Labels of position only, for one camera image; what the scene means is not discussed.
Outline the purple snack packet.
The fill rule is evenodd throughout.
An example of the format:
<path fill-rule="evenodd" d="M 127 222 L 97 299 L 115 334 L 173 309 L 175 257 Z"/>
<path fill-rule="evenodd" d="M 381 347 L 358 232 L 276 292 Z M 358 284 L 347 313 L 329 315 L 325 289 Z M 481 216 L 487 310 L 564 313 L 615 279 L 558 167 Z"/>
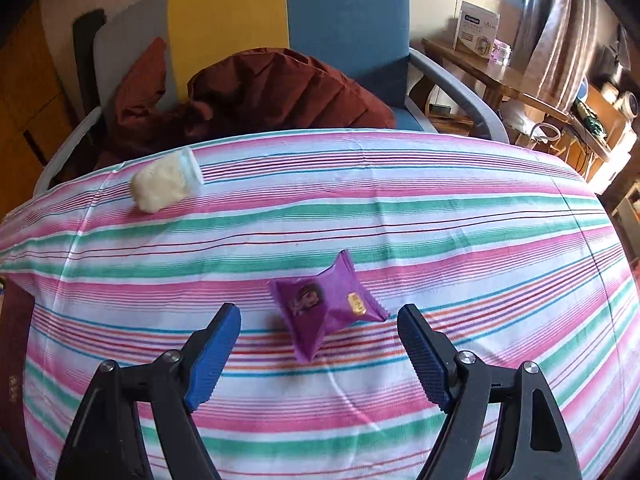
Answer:
<path fill-rule="evenodd" d="M 347 250 L 317 275 L 272 280 L 269 291 L 291 335 L 295 359 L 303 364 L 314 359 L 327 336 L 357 322 L 390 317 L 360 282 Z"/>

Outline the cream sock pair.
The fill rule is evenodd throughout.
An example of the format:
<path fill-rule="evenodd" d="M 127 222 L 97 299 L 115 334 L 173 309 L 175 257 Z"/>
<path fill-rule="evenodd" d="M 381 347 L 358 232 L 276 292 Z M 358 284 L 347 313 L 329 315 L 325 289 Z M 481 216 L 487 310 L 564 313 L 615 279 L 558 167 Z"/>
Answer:
<path fill-rule="evenodd" d="M 190 148 L 180 148 L 150 162 L 130 181 L 136 207 L 146 214 L 157 212 L 198 194 L 204 177 Z"/>

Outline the maroon gift box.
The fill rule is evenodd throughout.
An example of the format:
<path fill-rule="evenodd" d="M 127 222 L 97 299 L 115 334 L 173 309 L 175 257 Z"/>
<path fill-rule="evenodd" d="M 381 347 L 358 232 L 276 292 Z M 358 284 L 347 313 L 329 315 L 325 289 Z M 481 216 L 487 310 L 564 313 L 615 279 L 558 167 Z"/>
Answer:
<path fill-rule="evenodd" d="M 24 369 L 35 300 L 1 279 L 1 478 L 35 479 L 24 417 Z"/>

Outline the striped pink green bedsheet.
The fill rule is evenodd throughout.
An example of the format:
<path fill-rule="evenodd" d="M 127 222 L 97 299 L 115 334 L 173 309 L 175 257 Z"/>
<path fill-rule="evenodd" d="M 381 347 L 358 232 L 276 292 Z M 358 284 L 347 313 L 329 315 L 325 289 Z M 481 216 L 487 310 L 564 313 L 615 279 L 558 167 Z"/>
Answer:
<path fill-rule="evenodd" d="M 587 479 L 639 411 L 639 300 L 622 244 L 561 159 L 409 131 L 263 133 L 197 145 L 198 194 L 134 206 L 123 162 L 6 216 L 1 271 L 35 300 L 24 415 L 55 475 L 94 371 L 180 347 L 226 302 L 242 330 L 194 420 L 227 479 L 412 479 L 442 412 L 394 321 L 329 336 L 300 364 L 268 285 L 349 252 L 390 312 L 414 304 L 488 364 L 536 362 Z"/>

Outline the wooden wardrobe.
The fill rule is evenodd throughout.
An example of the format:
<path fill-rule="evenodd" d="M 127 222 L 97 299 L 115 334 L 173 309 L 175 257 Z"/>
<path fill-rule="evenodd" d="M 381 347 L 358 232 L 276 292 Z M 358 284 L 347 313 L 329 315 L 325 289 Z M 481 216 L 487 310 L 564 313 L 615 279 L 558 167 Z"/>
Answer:
<path fill-rule="evenodd" d="M 1 212 L 32 197 L 43 169 L 77 126 L 54 67 L 40 4 L 1 45 Z"/>

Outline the wooden side table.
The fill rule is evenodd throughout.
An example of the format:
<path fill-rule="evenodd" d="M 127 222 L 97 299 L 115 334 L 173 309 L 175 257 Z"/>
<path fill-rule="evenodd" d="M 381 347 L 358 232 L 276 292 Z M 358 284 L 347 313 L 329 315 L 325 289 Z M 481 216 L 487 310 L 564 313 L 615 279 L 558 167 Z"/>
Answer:
<path fill-rule="evenodd" d="M 486 89 L 483 100 L 492 110 L 498 110 L 499 104 L 504 98 L 521 101 L 523 104 L 557 119 L 562 124 L 570 125 L 577 133 L 578 138 L 594 154 L 604 162 L 610 159 L 611 150 L 595 138 L 573 114 L 561 112 L 558 108 L 526 93 L 522 89 L 523 75 L 517 70 L 509 66 L 488 62 L 471 53 L 454 50 L 440 41 L 423 38 L 422 46 L 425 53 L 434 61 L 447 61 L 484 84 Z"/>

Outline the dark red jacket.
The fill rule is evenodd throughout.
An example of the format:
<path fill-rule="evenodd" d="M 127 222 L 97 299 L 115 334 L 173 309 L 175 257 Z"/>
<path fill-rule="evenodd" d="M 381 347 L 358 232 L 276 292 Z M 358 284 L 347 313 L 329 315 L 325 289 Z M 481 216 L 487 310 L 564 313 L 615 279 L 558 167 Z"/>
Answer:
<path fill-rule="evenodd" d="M 189 80 L 186 102 L 162 112 L 166 49 L 155 39 L 118 86 L 98 167 L 228 136 L 396 126 L 390 107 L 373 93 L 291 49 L 245 50 L 205 67 Z"/>

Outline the white appliance box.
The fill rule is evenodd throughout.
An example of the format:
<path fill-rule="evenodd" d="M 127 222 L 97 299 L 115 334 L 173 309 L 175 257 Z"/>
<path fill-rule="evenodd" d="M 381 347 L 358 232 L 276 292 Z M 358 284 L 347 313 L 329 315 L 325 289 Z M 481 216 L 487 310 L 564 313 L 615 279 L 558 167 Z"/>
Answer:
<path fill-rule="evenodd" d="M 488 60 L 497 39 L 499 24 L 499 13 L 463 1 L 454 33 L 454 50 Z"/>

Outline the brown curtain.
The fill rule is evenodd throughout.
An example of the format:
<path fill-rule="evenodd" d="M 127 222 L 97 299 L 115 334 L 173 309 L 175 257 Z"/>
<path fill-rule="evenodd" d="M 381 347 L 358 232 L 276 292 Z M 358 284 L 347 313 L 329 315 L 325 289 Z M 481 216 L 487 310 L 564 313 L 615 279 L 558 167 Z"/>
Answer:
<path fill-rule="evenodd" d="M 524 0 L 510 66 L 522 91 L 566 113 L 597 45 L 598 0 Z"/>

